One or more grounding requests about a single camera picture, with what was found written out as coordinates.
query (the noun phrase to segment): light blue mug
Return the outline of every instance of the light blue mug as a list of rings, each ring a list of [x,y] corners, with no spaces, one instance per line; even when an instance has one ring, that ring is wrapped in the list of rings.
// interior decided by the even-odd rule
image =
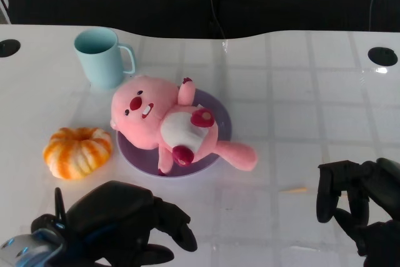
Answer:
[[[112,89],[124,80],[124,73],[133,74],[136,60],[132,47],[118,43],[117,34],[108,28],[93,28],[76,37],[75,52],[88,80],[97,87]],[[128,51],[132,70],[125,71],[119,48]]]

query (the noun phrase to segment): purple plate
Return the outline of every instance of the purple plate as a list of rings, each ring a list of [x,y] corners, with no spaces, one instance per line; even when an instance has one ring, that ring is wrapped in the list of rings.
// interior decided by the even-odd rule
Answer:
[[[215,120],[218,124],[218,140],[230,141],[232,137],[232,122],[226,108],[215,97],[197,89],[194,95],[193,106],[197,106],[198,104],[210,109],[214,113]],[[167,176],[160,176],[158,175],[157,148],[153,150],[139,149],[133,146],[120,132],[117,132],[117,145],[119,151],[130,165],[140,171],[160,178],[178,178],[197,173],[212,165],[219,157],[213,153],[209,154],[187,168],[180,167],[174,163],[171,172]]]

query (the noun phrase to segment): plush toy tail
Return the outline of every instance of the plush toy tail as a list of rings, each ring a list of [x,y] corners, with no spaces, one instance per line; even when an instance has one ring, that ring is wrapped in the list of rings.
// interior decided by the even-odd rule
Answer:
[[[214,153],[243,171],[253,170],[258,162],[255,150],[241,143],[218,141]]]

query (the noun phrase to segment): pink plush toy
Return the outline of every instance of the pink plush toy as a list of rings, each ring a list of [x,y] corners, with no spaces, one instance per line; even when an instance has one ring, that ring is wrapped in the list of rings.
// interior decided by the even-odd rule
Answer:
[[[216,153],[240,170],[250,171],[257,154],[249,146],[218,141],[213,113],[192,106],[196,88],[186,78],[178,89],[169,81],[136,76],[121,86],[111,105],[111,127],[135,147],[159,148],[158,169],[167,174]]]

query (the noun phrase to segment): robotic arm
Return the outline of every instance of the robotic arm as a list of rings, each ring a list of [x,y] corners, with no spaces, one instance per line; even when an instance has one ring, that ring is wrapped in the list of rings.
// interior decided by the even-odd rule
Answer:
[[[317,219],[327,223],[334,217],[356,242],[365,266],[400,266],[400,164],[388,159],[357,164],[350,161],[319,166]],[[350,213],[338,209],[342,191],[347,191]],[[369,199],[393,220],[368,226]]]
[[[167,233],[181,248],[197,249],[190,217],[150,190],[110,181],[64,210],[56,189],[56,215],[34,220],[32,234],[14,237],[0,249],[0,265],[12,267],[139,267],[171,261],[173,252],[148,244],[150,231]]]

